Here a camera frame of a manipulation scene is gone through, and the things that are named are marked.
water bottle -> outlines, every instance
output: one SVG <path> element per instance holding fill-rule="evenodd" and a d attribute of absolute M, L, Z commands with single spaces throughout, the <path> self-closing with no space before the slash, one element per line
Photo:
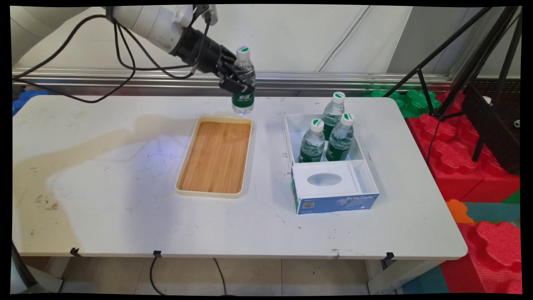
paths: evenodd
<path fill-rule="evenodd" d="M 233 64 L 237 76 L 246 84 L 255 86 L 254 65 L 250 61 L 250 48 L 240 46 L 237 48 L 237 60 Z M 245 115 L 254 108 L 255 91 L 250 93 L 231 94 L 233 111 L 239 115 Z"/>
<path fill-rule="evenodd" d="M 300 147 L 298 162 L 319 162 L 324 151 L 324 122 L 321 119 L 311 121 Z"/>
<path fill-rule="evenodd" d="M 345 113 L 341 121 L 335 125 L 329 137 L 329 144 L 326 150 L 326 160 L 343 161 L 348 155 L 348 150 L 354 140 L 353 137 L 353 115 Z"/>
<path fill-rule="evenodd" d="M 322 121 L 324 121 L 324 136 L 326 140 L 329 140 L 333 127 L 341 120 L 342 114 L 344 114 L 344 98 L 346 96 L 343 92 L 335 92 L 333 94 L 331 102 L 324 109 L 322 115 Z"/>

open cardboard box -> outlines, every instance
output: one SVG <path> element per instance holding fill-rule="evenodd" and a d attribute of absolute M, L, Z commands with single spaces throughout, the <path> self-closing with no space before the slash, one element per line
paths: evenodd
<path fill-rule="evenodd" d="M 357 136 L 344 161 L 328 162 L 323 153 L 320 162 L 298 163 L 302 139 L 311 120 L 321 118 L 322 114 L 285 115 L 296 213 L 370 209 L 379 191 Z"/>

power cord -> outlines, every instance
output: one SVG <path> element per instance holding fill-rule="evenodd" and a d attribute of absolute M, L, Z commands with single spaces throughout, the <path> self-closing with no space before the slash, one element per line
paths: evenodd
<path fill-rule="evenodd" d="M 83 25 L 85 24 L 87 21 L 89 20 L 92 20 L 92 19 L 96 19 L 96 18 L 105 18 L 106 16 L 103 15 L 103 14 L 95 14 L 95 15 L 91 15 L 85 19 L 83 19 L 80 23 L 78 23 L 78 25 L 76 25 L 76 27 L 72 30 L 72 32 L 69 34 L 69 36 L 67 37 L 67 39 L 63 42 L 63 44 L 59 47 L 59 49 L 57 49 L 57 51 L 55 51 L 50 57 L 48 57 L 47 59 L 45 59 L 43 62 L 41 62 L 40 64 L 34 66 L 33 68 L 19 74 L 19 75 L 15 75 L 12 77 L 12 80 L 13 81 L 18 81 L 18 82 L 22 82 L 22 83 L 26 83 L 28 85 L 33 85 L 33 86 L 36 86 L 38 88 L 41 88 L 41 89 L 44 89 L 44 90 L 49 90 L 51 92 L 54 92 L 56 94 L 60 94 L 60 95 L 63 95 L 63 96 L 66 96 L 66 97 L 69 97 L 69 98 L 72 98 L 72 99 L 75 99 L 75 100 L 78 100 L 78 101 L 81 101 L 81 102 L 84 102 L 84 103 L 97 103 L 97 102 L 100 102 L 104 99 L 106 99 L 108 96 L 110 96 L 111 94 L 113 94 L 114 92 L 116 92 L 118 89 L 120 89 L 121 87 L 123 87 L 126 83 L 128 83 L 128 81 L 131 80 L 131 78 L 133 78 L 133 76 L 135 75 L 135 70 L 132 71 L 131 75 L 123 82 L 121 83 L 119 86 L 117 86 L 116 88 L 114 88 L 113 90 L 111 90 L 109 93 L 105 94 L 104 96 L 100 97 L 99 99 L 97 100 L 85 100 L 85 99 L 82 99 L 82 98 L 78 98 L 76 96 L 72 96 L 72 95 L 69 95 L 69 94 L 66 94 L 66 93 L 63 93 L 61 91 L 58 91 L 54 88 L 50 88 L 50 87 L 47 87 L 47 86 L 43 86 L 43 85 L 40 85 L 40 84 L 37 84 L 37 83 L 33 83 L 33 82 L 29 82 L 27 80 L 23 80 L 23 79 L 20 79 L 21 77 L 24 77 L 30 73 L 32 73 L 33 71 L 37 70 L 38 68 L 44 66 L 45 64 L 47 64 L 48 62 L 50 62 L 52 59 L 54 59 L 59 53 L 61 53 L 61 51 L 63 51 L 63 49 L 65 49 L 65 47 L 68 45 L 68 43 L 70 42 L 70 40 L 72 39 L 72 37 L 75 35 L 75 33 L 78 31 L 78 29 Z M 114 28 L 115 28 L 115 41 L 118 41 L 118 37 L 117 37 L 117 21 L 115 20 L 114 21 Z M 132 60 L 132 64 L 133 66 L 135 66 L 135 59 L 133 58 L 133 54 L 130 50 L 130 47 L 128 46 L 128 43 L 126 42 L 126 40 L 123 40 L 124 41 L 124 45 L 126 46 L 126 49 L 128 50 L 128 54 L 130 55 L 130 58 Z M 116 46 L 116 51 L 118 51 L 118 42 L 116 42 L 115 44 Z"/>
<path fill-rule="evenodd" d="M 202 37 L 202 40 L 201 40 L 201 43 L 200 43 L 200 49 L 198 51 L 196 59 L 194 60 L 194 63 L 187 64 L 187 65 L 180 65 L 180 66 L 161 67 L 159 64 L 157 64 L 154 61 L 154 59 L 150 56 L 150 54 L 142 46 L 142 44 L 139 42 L 139 40 L 126 27 L 122 26 L 116 19 L 113 19 L 113 25 L 114 25 L 114 30 L 115 30 L 115 49 L 116 49 L 116 53 L 117 53 L 117 59 L 118 59 L 118 61 L 120 62 L 120 64 L 122 66 L 126 67 L 127 69 L 132 70 L 132 73 L 123 83 L 121 83 L 119 86 L 117 86 L 116 88 L 111 90 L 109 93 L 105 94 L 104 96 L 100 97 L 97 100 L 85 100 L 85 99 L 82 99 L 82 98 L 79 98 L 79 97 L 75 97 L 75 96 L 66 94 L 64 92 L 61 92 L 59 90 L 56 90 L 56 89 L 48 87 L 48 86 L 43 86 L 43 85 L 40 85 L 40 84 L 37 84 L 37 83 L 33 83 L 33 82 L 30 82 L 30 81 L 21 79 L 22 77 L 24 77 L 24 76 L 34 72 L 35 70 L 41 68 L 42 66 L 46 65 L 48 62 L 50 62 L 52 59 L 54 59 L 57 55 L 59 55 L 59 53 L 61 53 L 65 49 L 65 47 L 69 44 L 70 40 L 72 39 L 72 37 L 74 37 L 75 33 L 79 30 L 79 28 L 83 24 L 85 24 L 86 22 L 88 22 L 88 21 L 90 21 L 92 19 L 96 19 L 96 18 L 106 18 L 106 16 L 103 15 L 103 14 L 95 14 L 95 15 L 91 15 L 91 16 L 83 19 L 82 21 L 80 21 L 76 25 L 76 27 L 74 27 L 74 29 L 70 32 L 69 36 L 63 42 L 63 44 L 50 57 L 48 57 L 47 59 L 45 59 L 41 63 L 37 64 L 33 68 L 31 68 L 31 69 L 29 69 L 29 70 L 27 70 L 27 71 L 25 71 L 25 72 L 23 72 L 21 74 L 13 76 L 12 77 L 12 81 L 22 82 L 24 84 L 36 86 L 38 88 L 41 88 L 41 89 L 44 89 L 44 90 L 49 90 L 49 91 L 54 92 L 56 94 L 59 94 L 59 95 L 62 95 L 62 96 L 66 96 L 66 97 L 69 97 L 69 98 L 72 98 L 72 99 L 75 99 L 75 100 L 78 100 L 78 101 L 81 101 L 81 102 L 84 102 L 84 103 L 97 103 L 97 102 L 100 102 L 103 99 L 107 98 L 108 96 L 110 96 L 111 94 L 116 92 L 118 89 L 123 87 L 126 83 L 128 83 L 133 78 L 133 76 L 135 75 L 135 72 L 138 71 L 138 70 L 160 70 L 160 71 L 162 71 L 163 73 L 165 73 L 167 76 L 169 76 L 171 78 L 181 79 L 181 80 L 182 79 L 186 79 L 186 78 L 191 77 L 196 71 L 196 66 L 198 65 L 198 62 L 199 62 L 200 54 L 201 54 L 201 51 L 202 51 L 203 46 L 204 46 L 204 40 L 205 40 L 205 37 L 207 36 L 207 31 L 209 30 L 209 23 L 210 23 L 210 20 L 211 20 L 210 16 L 207 15 L 206 19 L 205 19 L 206 20 L 206 28 L 205 28 L 205 31 L 204 31 L 204 36 Z M 122 62 L 122 59 L 120 57 L 120 49 L 119 49 L 119 46 L 118 46 L 117 28 L 118 28 L 118 31 L 120 32 L 120 36 L 122 38 L 122 41 L 123 41 L 124 45 L 126 46 L 128 54 L 130 55 L 130 58 L 132 60 L 132 65 L 133 66 L 128 66 L 128 65 L 126 65 L 125 63 Z M 135 59 L 133 58 L 133 54 L 131 53 L 131 50 L 130 50 L 130 47 L 129 47 L 127 41 L 126 41 L 126 38 L 124 37 L 124 34 L 122 33 L 122 28 L 136 42 L 136 44 L 141 48 L 141 50 L 148 57 L 148 59 L 156 66 L 156 68 L 137 68 L 136 67 Z M 169 70 L 169 69 L 180 69 L 180 68 L 188 68 L 188 67 L 192 67 L 192 70 L 190 71 L 190 73 L 188 75 L 185 75 L 185 76 L 175 76 L 175 75 L 172 75 L 172 74 L 170 74 L 169 72 L 166 71 L 166 70 Z"/>
<path fill-rule="evenodd" d="M 154 257 L 154 260 L 152 261 L 152 266 L 150 267 L 150 283 L 152 284 L 152 287 L 154 288 L 154 290 L 156 290 L 156 292 L 158 294 L 160 294 L 161 296 L 167 296 L 163 293 L 161 293 L 157 288 L 156 288 L 156 285 L 154 285 L 154 279 L 152 278 L 152 270 L 154 269 L 154 264 L 156 263 L 156 260 L 157 260 L 158 257 Z"/>
<path fill-rule="evenodd" d="M 152 265 L 150 266 L 150 283 L 152 284 L 152 287 L 154 288 L 154 290 L 162 295 L 162 296 L 167 296 L 163 293 L 161 293 L 161 291 L 159 291 L 157 288 L 156 288 L 156 285 L 154 285 L 154 278 L 152 276 L 152 272 L 154 270 L 154 264 L 156 263 L 156 260 L 158 259 L 158 257 L 154 257 L 154 260 L 152 261 Z M 222 285 L 224 286 L 224 295 L 223 296 L 233 296 L 233 295 L 228 295 L 226 293 L 226 281 L 224 280 L 224 275 L 222 275 L 222 271 L 220 271 L 220 267 L 219 267 L 219 263 L 216 261 L 216 258 L 213 258 L 213 260 L 215 260 L 215 264 L 216 264 L 216 267 L 217 269 L 219 269 L 219 273 L 220 273 L 220 277 L 222 278 Z"/>
<path fill-rule="evenodd" d="M 437 128 L 435 129 L 435 134 L 433 135 L 433 139 L 431 140 L 430 147 L 427 150 L 427 159 L 426 164 L 430 165 L 430 153 L 431 153 L 431 145 L 433 145 L 433 142 L 435 141 L 435 137 L 437 137 L 437 131 L 439 131 L 439 125 L 440 125 L 441 118 L 439 118 L 439 121 L 437 122 Z"/>
<path fill-rule="evenodd" d="M 215 260 L 216 267 L 219 269 L 220 277 L 222 278 L 222 285 L 224 286 L 224 295 L 223 296 L 231 296 L 226 293 L 226 281 L 224 280 L 224 276 L 222 275 L 222 271 L 220 271 L 219 263 L 216 261 L 216 258 L 213 257 L 213 260 Z"/>

bamboo tray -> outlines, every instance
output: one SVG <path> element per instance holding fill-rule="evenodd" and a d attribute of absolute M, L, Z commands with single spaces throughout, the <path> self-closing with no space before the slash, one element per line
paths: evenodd
<path fill-rule="evenodd" d="M 239 198 L 251 135 L 251 120 L 200 117 L 177 178 L 177 192 Z"/>

bottle cap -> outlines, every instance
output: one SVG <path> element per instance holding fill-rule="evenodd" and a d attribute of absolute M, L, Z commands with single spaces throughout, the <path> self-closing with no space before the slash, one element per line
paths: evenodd
<path fill-rule="evenodd" d="M 237 60 L 246 61 L 250 59 L 250 48 L 248 46 L 240 46 L 237 48 Z"/>
<path fill-rule="evenodd" d="M 324 121 L 321 119 L 314 119 L 311 121 L 310 128 L 314 132 L 322 132 L 324 130 Z"/>
<path fill-rule="evenodd" d="M 332 101 L 334 103 L 341 104 L 344 103 L 344 98 L 346 98 L 346 96 L 343 92 L 335 92 L 333 93 Z"/>
<path fill-rule="evenodd" d="M 350 113 L 344 113 L 341 118 L 341 124 L 344 126 L 351 126 L 354 123 L 353 115 Z"/>

